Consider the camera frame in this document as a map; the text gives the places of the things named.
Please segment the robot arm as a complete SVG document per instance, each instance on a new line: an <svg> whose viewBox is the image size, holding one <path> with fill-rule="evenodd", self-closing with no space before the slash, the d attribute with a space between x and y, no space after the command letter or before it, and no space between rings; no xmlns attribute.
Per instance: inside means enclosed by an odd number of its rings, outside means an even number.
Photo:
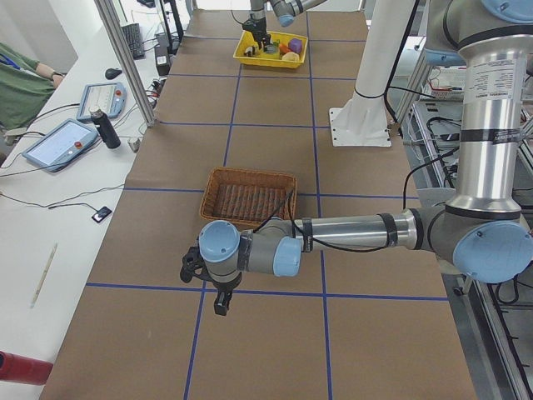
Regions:
<svg viewBox="0 0 533 400"><path fill-rule="evenodd" d="M532 237L521 224L512 188L525 136L521 96L531 50L529 1L432 2L426 51L457 54L466 63L454 195L439 206L405 208L397 215L270 216L244 231L215 220L182 259L181 280L212 283L214 310L224 315L244 273L293 277L301 255L315 249L424 250L483 283L502 283L523 272L532 259Z"/></svg>
<svg viewBox="0 0 533 400"><path fill-rule="evenodd" d="M253 0L250 1L251 10L249 18L242 23L242 29L250 32L259 49L271 45L271 35L267 32L266 4L270 3L279 24L288 27L294 22L296 16L314 8L325 0Z"/></svg>

